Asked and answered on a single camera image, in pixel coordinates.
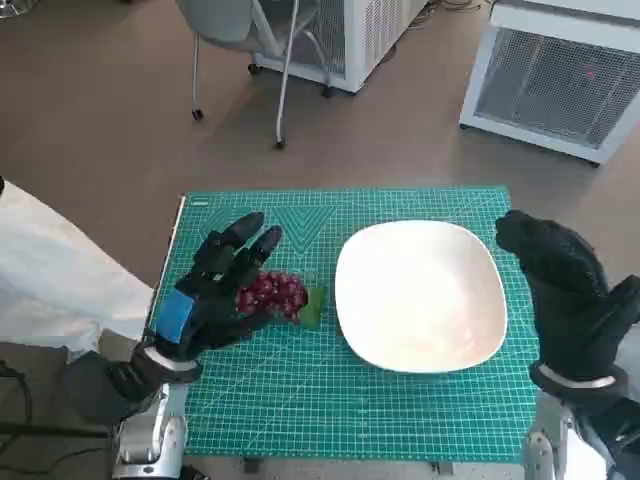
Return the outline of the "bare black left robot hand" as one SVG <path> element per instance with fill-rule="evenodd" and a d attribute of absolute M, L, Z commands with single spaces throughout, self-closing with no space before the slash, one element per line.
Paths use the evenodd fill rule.
<path fill-rule="evenodd" d="M 263 224 L 264 214 L 252 212 L 208 234 L 189 272 L 156 308 L 145 346 L 172 361 L 191 361 L 205 350 L 248 339 L 275 320 L 265 307 L 248 313 L 236 308 L 240 289 L 257 279 L 282 236 L 280 226 L 262 231 Z"/>

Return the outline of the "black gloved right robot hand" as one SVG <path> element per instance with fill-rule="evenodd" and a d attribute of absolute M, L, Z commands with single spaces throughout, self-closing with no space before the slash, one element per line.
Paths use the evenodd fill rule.
<path fill-rule="evenodd" d="M 639 277 L 610 287 L 583 237 L 520 210 L 496 221 L 496 242 L 528 282 L 541 364 L 574 382 L 613 376 L 618 347 L 639 321 Z"/>

